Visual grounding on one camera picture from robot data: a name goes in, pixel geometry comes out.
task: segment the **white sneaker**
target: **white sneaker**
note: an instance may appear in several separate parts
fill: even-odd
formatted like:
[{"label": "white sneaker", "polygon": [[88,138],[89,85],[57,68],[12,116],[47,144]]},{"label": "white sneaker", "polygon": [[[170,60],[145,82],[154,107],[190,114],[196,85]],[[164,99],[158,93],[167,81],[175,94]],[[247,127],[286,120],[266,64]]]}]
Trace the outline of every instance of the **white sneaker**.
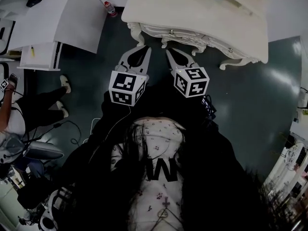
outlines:
[{"label": "white sneaker", "polygon": [[66,93],[71,93],[72,89],[70,84],[68,83],[68,79],[66,78],[66,76],[61,75],[60,81],[61,81],[61,86],[66,87]]},{"label": "white sneaker", "polygon": [[69,116],[68,111],[66,109],[64,109],[63,103],[61,103],[60,101],[57,101],[57,107],[58,107],[59,110],[61,110],[63,112],[64,118],[67,118]]}]

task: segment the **black pants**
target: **black pants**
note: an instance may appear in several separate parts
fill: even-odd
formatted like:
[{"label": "black pants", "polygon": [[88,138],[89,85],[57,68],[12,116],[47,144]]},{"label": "black pants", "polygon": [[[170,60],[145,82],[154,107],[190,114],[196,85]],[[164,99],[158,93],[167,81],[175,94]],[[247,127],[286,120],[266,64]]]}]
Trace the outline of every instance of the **black pants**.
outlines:
[{"label": "black pants", "polygon": [[42,93],[39,95],[25,96],[17,101],[26,125],[26,132],[39,126],[48,126],[63,119],[61,110],[49,110],[64,94],[66,88]]}]

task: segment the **carved table leg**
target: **carved table leg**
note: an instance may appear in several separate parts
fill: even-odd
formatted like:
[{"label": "carved table leg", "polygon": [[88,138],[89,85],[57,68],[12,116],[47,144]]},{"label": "carved table leg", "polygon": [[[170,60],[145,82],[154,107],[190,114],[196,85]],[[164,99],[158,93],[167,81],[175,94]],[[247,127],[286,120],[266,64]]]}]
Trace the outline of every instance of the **carved table leg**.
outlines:
[{"label": "carved table leg", "polygon": [[196,53],[203,53],[204,50],[205,50],[204,47],[198,47],[198,46],[197,46],[197,49],[193,49],[193,50],[192,50],[192,55],[195,56]]},{"label": "carved table leg", "polygon": [[168,41],[169,41],[169,39],[167,39],[167,38],[162,38],[162,44],[163,44],[163,45],[162,45],[162,48],[163,48],[163,49],[167,47]]},{"label": "carved table leg", "polygon": [[130,34],[132,38],[139,42],[137,46],[144,45],[144,37],[141,35],[140,24],[135,23],[135,22],[130,22],[130,23],[127,23],[127,26],[130,29]]},{"label": "carved table leg", "polygon": [[251,58],[243,58],[243,59],[228,59],[223,61],[220,64],[220,69],[221,70],[226,70],[226,65],[232,65],[232,66],[244,66],[247,63],[252,62]]}]

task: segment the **dark green floor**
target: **dark green floor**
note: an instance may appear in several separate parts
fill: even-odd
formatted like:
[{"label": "dark green floor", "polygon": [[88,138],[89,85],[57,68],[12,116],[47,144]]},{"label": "dark green floor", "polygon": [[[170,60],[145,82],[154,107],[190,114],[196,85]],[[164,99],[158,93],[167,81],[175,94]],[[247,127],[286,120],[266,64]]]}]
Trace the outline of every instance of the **dark green floor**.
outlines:
[{"label": "dark green floor", "polygon": [[[144,36],[146,44],[152,47],[148,70],[149,84],[152,85],[170,73],[160,39]],[[227,57],[216,49],[208,48],[194,57],[210,77],[207,93],[217,109],[215,122],[220,132],[231,141],[241,165],[257,170],[263,176],[271,171],[283,149],[284,140],[279,133],[288,134],[296,113],[301,56],[296,55],[293,44],[298,42],[299,37],[272,42],[267,64],[228,66],[225,71],[218,65]],[[63,46],[61,71],[38,71],[38,92],[58,88],[60,74],[69,77],[73,91],[62,101],[70,113],[69,120],[81,128],[81,142],[90,134],[91,121],[102,116],[101,103],[108,90],[111,71],[122,54],[136,44],[120,16],[108,18],[97,54]],[[190,46],[176,42],[170,42],[168,46],[187,53],[192,50]],[[76,148],[70,139],[77,137],[77,129],[70,124],[53,130],[46,137],[64,151],[65,157],[60,164]]]}]

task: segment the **white shirt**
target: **white shirt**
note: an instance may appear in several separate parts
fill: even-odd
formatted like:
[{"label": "white shirt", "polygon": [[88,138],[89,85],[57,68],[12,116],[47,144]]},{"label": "white shirt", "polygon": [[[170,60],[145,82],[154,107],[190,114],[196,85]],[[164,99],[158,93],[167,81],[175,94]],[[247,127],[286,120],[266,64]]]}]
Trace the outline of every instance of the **white shirt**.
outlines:
[{"label": "white shirt", "polygon": [[22,138],[26,132],[26,125],[24,118],[21,114],[21,109],[17,103],[12,103],[12,108],[16,108],[18,110],[11,110],[11,116],[9,119],[9,123],[4,132],[0,132],[0,145],[3,143],[5,138],[9,133],[14,133]]},{"label": "white shirt", "polygon": [[[169,159],[174,157],[182,141],[182,133],[177,127],[183,128],[179,124],[175,124],[173,121],[167,119],[138,120],[135,124],[143,125],[148,146],[148,158],[153,159],[153,173],[155,173],[159,158],[164,160],[170,173]],[[111,158],[111,170],[114,170],[116,163],[121,158],[122,155],[119,148],[114,146]],[[134,226],[133,229],[137,231],[151,230],[164,210],[167,212],[165,214],[167,217],[160,218],[160,222],[154,230],[174,231],[175,229],[173,227],[181,229],[179,219],[182,198],[182,178],[179,173],[177,173],[177,178],[177,181],[168,182],[162,168],[160,168],[158,180],[148,181],[148,177],[146,176],[144,182],[141,183],[135,204],[132,205],[130,210],[130,219]]]}]

